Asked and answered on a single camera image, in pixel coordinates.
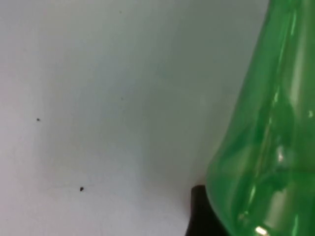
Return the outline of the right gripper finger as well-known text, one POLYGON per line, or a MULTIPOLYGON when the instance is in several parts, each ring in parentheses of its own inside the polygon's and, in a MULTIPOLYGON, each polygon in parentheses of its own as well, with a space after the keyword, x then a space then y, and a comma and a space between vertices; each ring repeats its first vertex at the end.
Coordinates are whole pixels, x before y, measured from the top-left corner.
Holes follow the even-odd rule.
POLYGON ((185 236, 227 236, 225 228, 209 204, 205 185, 191 189, 190 219, 185 236))

